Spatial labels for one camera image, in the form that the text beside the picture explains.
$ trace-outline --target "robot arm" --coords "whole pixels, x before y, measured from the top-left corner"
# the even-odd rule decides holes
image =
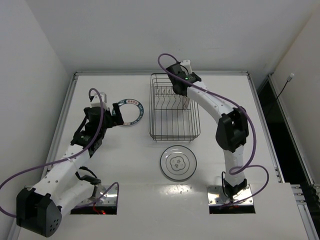
[[[111,115],[106,94],[101,92],[100,95],[104,100],[103,121],[95,141],[82,154],[69,158],[88,146],[97,133],[101,118],[101,104],[97,95],[90,97],[91,107],[84,109],[85,118],[63,155],[68,160],[55,164],[42,180],[31,188],[25,187],[17,195],[16,223],[18,226],[50,237],[56,232],[65,215],[81,201],[95,196],[101,180],[89,175],[80,177],[77,174],[78,169],[101,146],[108,128],[124,124],[118,104],[113,104],[115,115]]]
[[[186,67],[190,74],[187,75],[187,72],[184,72],[181,65]],[[189,83],[208,90],[201,78],[191,71],[190,60],[175,63],[166,70],[175,76],[185,79]],[[234,195],[247,186],[244,172],[235,175],[229,173],[230,169],[243,166],[244,144],[249,135],[247,118],[240,109],[231,107],[219,98],[200,91],[194,86],[189,86],[169,74],[168,77],[172,82],[172,88],[176,94],[194,100],[216,121],[218,127],[215,139],[223,149],[225,161],[226,174],[223,180],[225,194],[232,199]]]

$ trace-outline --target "white tabletop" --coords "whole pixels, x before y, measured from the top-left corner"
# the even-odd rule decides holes
[[[201,78],[210,90],[243,106],[254,123],[257,151],[253,163],[264,165],[270,174],[268,187],[253,198],[256,214],[209,214],[206,186],[221,184],[225,165],[223,151],[215,140],[217,124],[201,107],[201,134],[185,144],[197,158],[197,169],[190,179],[176,185],[160,170],[161,154],[173,144],[153,142],[148,132],[150,76],[79,76],[57,159],[84,117],[90,88],[105,92],[110,106],[122,99],[136,99],[145,113],[134,126],[108,129],[102,146],[86,164],[104,185],[119,182],[117,215],[68,215],[52,239],[307,239],[290,185],[278,183],[247,76]],[[251,154],[252,143],[250,130],[244,161]],[[245,176],[253,192],[266,180],[265,173],[258,168],[245,170]],[[41,238],[25,229],[19,235],[24,240]]]

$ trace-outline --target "metal wire rack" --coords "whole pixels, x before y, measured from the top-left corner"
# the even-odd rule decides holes
[[[153,73],[150,80],[149,134],[156,142],[191,142],[200,135],[198,104],[174,93],[168,76]]]

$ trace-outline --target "white plate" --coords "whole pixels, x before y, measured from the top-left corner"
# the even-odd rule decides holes
[[[162,153],[160,167],[166,177],[181,182],[194,174],[197,168],[197,159],[189,148],[175,145]]]

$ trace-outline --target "purple cable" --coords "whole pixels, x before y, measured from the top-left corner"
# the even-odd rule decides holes
[[[162,56],[169,56],[169,57],[173,58],[177,63],[179,63],[179,61],[178,61],[173,55],[171,55],[171,54],[169,54],[169,53],[162,53],[162,54],[160,54],[159,57],[158,57],[158,64],[159,64],[160,68],[162,68],[162,70],[165,71],[165,73],[167,73],[168,75],[174,77],[174,78],[177,79],[177,80],[180,80],[181,82],[187,84],[188,86],[192,86],[192,87],[194,87],[194,88],[196,88],[196,89],[198,89],[198,90],[200,90],[200,91],[202,91],[202,92],[207,92],[208,94],[210,94],[210,95],[212,95],[212,96],[215,96],[215,97],[218,97],[218,98],[220,98],[220,99],[223,99],[223,100],[225,100],[225,101],[227,101],[227,102],[235,105],[237,108],[241,109],[241,111],[243,112],[243,114],[244,114],[245,117],[247,118],[247,120],[248,120],[248,122],[249,122],[249,124],[250,124],[250,127],[251,127],[251,129],[252,129],[252,136],[253,136],[252,153],[251,153],[251,156],[250,156],[248,162],[247,162],[245,165],[243,165],[239,170],[236,170],[236,169],[238,169],[238,167],[232,167],[232,168],[229,170],[229,174],[230,174],[230,175],[236,175],[236,174],[239,174],[239,173],[241,173],[242,171],[244,171],[246,168],[251,168],[251,167],[263,168],[263,169],[267,172],[267,180],[266,180],[266,183],[265,183],[265,185],[264,185],[259,191],[257,191],[256,193],[252,194],[252,196],[255,196],[255,195],[257,195],[258,193],[260,193],[263,189],[265,189],[265,187],[267,186],[267,184],[268,184],[268,182],[269,182],[269,173],[268,173],[268,170],[267,170],[264,166],[261,166],[261,165],[251,165],[251,166],[249,166],[249,165],[251,164],[251,162],[253,161],[253,159],[254,159],[254,157],[255,157],[255,154],[256,154],[256,149],[257,149],[257,135],[256,135],[255,126],[254,126],[251,118],[250,118],[249,115],[247,114],[247,112],[246,112],[239,104],[237,104],[236,102],[232,101],[231,99],[229,99],[229,98],[227,98],[227,97],[225,97],[225,96],[221,96],[221,95],[219,95],[219,94],[217,94],[217,93],[214,93],[214,92],[212,92],[212,91],[208,91],[208,90],[206,90],[206,89],[203,89],[202,87],[199,87],[199,86],[197,86],[197,85],[195,85],[195,84],[193,84],[193,83],[191,83],[191,82],[188,82],[188,81],[186,81],[185,79],[183,79],[183,78],[181,78],[181,77],[178,77],[178,76],[174,75],[173,73],[169,72],[167,69],[165,69],[164,66],[162,66],[162,64],[161,64],[161,62],[160,62],[160,59],[161,59]]]
[[[245,201],[245,200],[247,200],[247,199],[249,199],[249,198],[252,198],[252,197],[258,195],[259,193],[261,193],[261,191],[262,191],[263,189],[266,188],[266,186],[268,185],[268,182],[269,182],[269,172],[268,172],[268,170],[267,170],[264,166],[258,165],[258,164],[256,164],[256,165],[250,165],[250,166],[248,166],[247,168],[262,168],[262,169],[265,171],[265,173],[266,173],[266,181],[265,181],[265,184],[264,184],[258,191],[256,191],[255,193],[253,193],[251,196],[248,196],[248,197],[246,197],[246,198],[244,198],[244,199],[241,199],[241,200],[238,200],[238,201],[234,201],[234,202],[229,202],[229,203],[227,203],[227,204],[223,204],[223,205],[221,205],[219,208],[224,208],[224,207],[229,207],[229,206],[232,206],[232,205],[235,205],[235,204],[239,204],[239,203],[241,203],[241,202],[243,202],[243,201]]]
[[[114,186],[117,185],[117,190],[116,190],[116,201],[115,201],[115,207],[118,207],[118,199],[119,199],[119,183],[116,181],[114,183],[111,184],[110,187],[107,188],[107,190],[105,190],[99,197],[97,197],[95,200],[93,200],[92,202],[80,205],[80,206],[75,206],[74,209],[80,209],[83,207],[88,207],[91,204],[95,204],[96,202],[98,202],[107,192],[109,192],[109,190]]]
[[[1,183],[0,185],[0,190],[3,188],[3,186],[9,182],[10,180],[14,179],[15,177],[17,176],[20,176],[22,174],[25,174],[27,172],[30,172],[30,171],[33,171],[33,170],[36,170],[36,169],[41,169],[41,168],[44,168],[46,166],[50,166],[50,165],[53,165],[53,164],[59,164],[59,163],[63,163],[65,161],[68,161],[69,159],[74,159],[75,157],[79,156],[80,154],[82,154],[83,152],[85,152],[86,150],[88,150],[91,145],[95,142],[99,132],[100,132],[100,129],[101,129],[101,126],[102,126],[102,122],[103,122],[103,119],[104,119],[104,107],[103,107],[103,100],[100,96],[100,93],[97,89],[95,88],[91,88],[89,90],[89,97],[91,97],[91,92],[92,91],[95,91],[97,96],[99,97],[99,101],[100,101],[100,108],[101,108],[101,111],[100,111],[100,121],[99,121],[99,125],[98,125],[98,128],[96,129],[96,133],[95,135],[93,136],[91,142],[89,142],[89,144],[84,148],[82,149],[80,152],[72,155],[72,156],[69,156],[68,158],[63,158],[63,159],[60,159],[60,160],[57,160],[57,161],[52,161],[52,162],[48,162],[48,163],[45,163],[45,164],[42,164],[42,165],[39,165],[39,166],[34,166],[34,167],[31,167],[31,168],[28,168],[26,170],[23,170],[23,171],[20,171],[12,176],[10,176],[9,178],[7,178],[6,180],[3,181],[3,183]],[[1,206],[0,206],[0,212],[2,212],[3,214],[9,216],[9,217],[12,217],[12,218],[16,218],[17,216],[10,213],[10,212],[7,212],[6,210],[4,210]]]

